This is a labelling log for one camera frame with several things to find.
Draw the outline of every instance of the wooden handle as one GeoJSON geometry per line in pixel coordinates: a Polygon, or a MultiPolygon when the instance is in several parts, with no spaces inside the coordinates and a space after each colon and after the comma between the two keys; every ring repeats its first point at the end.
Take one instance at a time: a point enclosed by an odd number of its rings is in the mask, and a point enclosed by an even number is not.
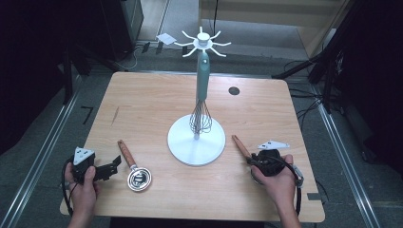
{"type": "Polygon", "coordinates": [[[134,161],[133,156],[130,153],[130,150],[128,150],[128,148],[125,145],[123,140],[119,140],[118,145],[119,145],[119,148],[121,149],[122,154],[125,157],[125,160],[126,160],[128,166],[131,168],[131,166],[136,164],[136,162],[134,161]]]}
{"type": "Polygon", "coordinates": [[[242,142],[240,141],[240,139],[238,139],[238,137],[236,135],[232,136],[232,139],[235,141],[235,144],[238,146],[238,148],[240,149],[240,152],[242,152],[243,156],[245,158],[250,158],[251,154],[249,153],[249,151],[246,149],[246,147],[242,144],[242,142]]]}

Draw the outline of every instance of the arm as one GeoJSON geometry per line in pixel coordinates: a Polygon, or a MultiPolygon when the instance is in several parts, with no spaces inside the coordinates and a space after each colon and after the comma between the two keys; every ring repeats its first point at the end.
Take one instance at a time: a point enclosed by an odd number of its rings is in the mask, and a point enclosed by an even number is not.
{"type": "MultiPolygon", "coordinates": [[[[292,155],[287,155],[284,159],[287,163],[293,163],[292,155]]],[[[265,177],[256,166],[252,166],[252,172],[264,184],[267,194],[275,203],[282,227],[300,227],[294,208],[296,180],[291,170],[284,168],[274,177],[265,177]]]]}
{"type": "Polygon", "coordinates": [[[100,193],[100,187],[93,182],[95,177],[95,167],[91,166],[87,169],[84,184],[74,182],[71,173],[72,164],[66,167],[65,178],[69,181],[69,189],[74,205],[74,213],[71,218],[69,228],[85,228],[89,227],[94,217],[95,202],[100,193]]]}

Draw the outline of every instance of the gray floor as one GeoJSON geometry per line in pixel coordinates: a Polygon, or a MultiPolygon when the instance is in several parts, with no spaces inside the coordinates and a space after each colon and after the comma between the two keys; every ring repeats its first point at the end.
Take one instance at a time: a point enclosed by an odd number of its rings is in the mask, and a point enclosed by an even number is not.
{"type": "MultiPolygon", "coordinates": [[[[163,24],[163,32],[173,35],[180,42],[188,42],[188,40],[180,38],[182,37],[181,30],[184,29],[188,34],[198,30],[194,28],[194,23],[181,23],[180,26],[183,28],[180,28],[177,23],[179,21],[177,12],[179,11],[182,14],[189,13],[192,11],[192,7],[194,8],[195,2],[197,1],[171,0],[169,11],[163,24]]],[[[232,49],[220,49],[222,53],[228,54],[226,58],[210,56],[212,72],[214,73],[243,74],[243,77],[262,78],[281,73],[284,67],[289,68],[297,64],[287,65],[291,61],[306,59],[306,54],[304,55],[299,38],[293,28],[273,26],[269,29],[261,29],[262,25],[256,25],[259,31],[270,29],[278,31],[273,32],[275,34],[273,36],[266,37],[264,34],[259,36],[264,37],[264,42],[262,42],[263,40],[258,41],[256,39],[257,36],[253,38],[242,36],[242,34],[250,33],[244,33],[241,26],[246,26],[244,29],[252,29],[252,25],[227,24],[230,23],[220,21],[217,23],[217,28],[222,32],[222,40],[217,40],[217,42],[231,41],[234,45],[232,49]]],[[[137,51],[137,65],[131,71],[194,72],[195,56],[183,59],[181,55],[180,51],[173,49],[164,49],[158,55],[153,48],[147,53],[137,51]]],[[[133,56],[129,56],[121,64],[133,66],[135,60],[133,56]]],[[[32,181],[26,180],[26,176],[31,173],[29,170],[33,164],[40,163],[35,159],[43,158],[40,167],[43,172],[32,183],[35,186],[33,191],[26,192],[26,204],[23,203],[19,207],[21,214],[16,214],[16,219],[11,223],[11,226],[67,226],[69,217],[63,216],[59,212],[59,205],[62,200],[60,189],[61,167],[63,162],[71,156],[76,146],[84,145],[112,75],[112,72],[104,66],[100,66],[95,62],[92,63],[92,66],[93,69],[90,75],[81,76],[82,82],[76,84],[80,86],[76,88],[78,93],[73,99],[75,102],[71,104],[71,112],[66,118],[66,123],[61,129],[60,135],[54,139],[54,144],[49,150],[48,157],[44,158],[42,156],[44,150],[41,147],[47,140],[47,135],[63,108],[63,90],[53,98],[48,107],[32,123],[23,139],[10,151],[0,156],[0,173],[3,175],[2,183],[0,184],[0,195],[2,196],[0,199],[1,220],[6,216],[20,186],[27,181],[32,181]],[[82,108],[82,106],[94,107],[86,124],[83,124],[83,122],[86,119],[88,110],[82,108]]],[[[290,88],[312,91],[312,86],[306,82],[307,75],[308,71],[302,70],[295,76],[286,79],[286,82],[290,88]]],[[[306,109],[313,102],[313,99],[293,98],[293,102],[295,110],[298,112],[306,109]]],[[[401,194],[403,182],[400,176],[387,165],[367,164],[361,159],[360,148],[350,126],[336,110],[335,104],[331,117],[335,120],[337,131],[343,140],[349,159],[352,160],[360,183],[374,207],[379,226],[400,227],[403,222],[403,196],[401,194]]],[[[319,109],[307,114],[302,135],[326,214],[326,219],[323,222],[319,224],[304,223],[303,227],[366,227],[367,224],[356,203],[351,184],[348,182],[345,169],[343,169],[339,161],[332,138],[322,121],[319,109]]],[[[93,227],[108,227],[108,223],[109,218],[97,217],[93,222],[93,227]]],[[[272,224],[279,227],[277,222],[272,222],[272,224]]]]}

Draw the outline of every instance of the white paper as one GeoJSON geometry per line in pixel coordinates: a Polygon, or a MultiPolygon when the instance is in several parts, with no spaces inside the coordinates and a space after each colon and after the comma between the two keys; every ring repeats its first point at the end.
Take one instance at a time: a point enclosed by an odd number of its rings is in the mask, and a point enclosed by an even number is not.
{"type": "Polygon", "coordinates": [[[170,35],[168,35],[166,33],[158,35],[157,38],[161,42],[163,42],[165,45],[170,45],[170,44],[172,44],[172,43],[174,43],[176,41],[175,38],[173,38],[172,36],[170,36],[170,35]]]}

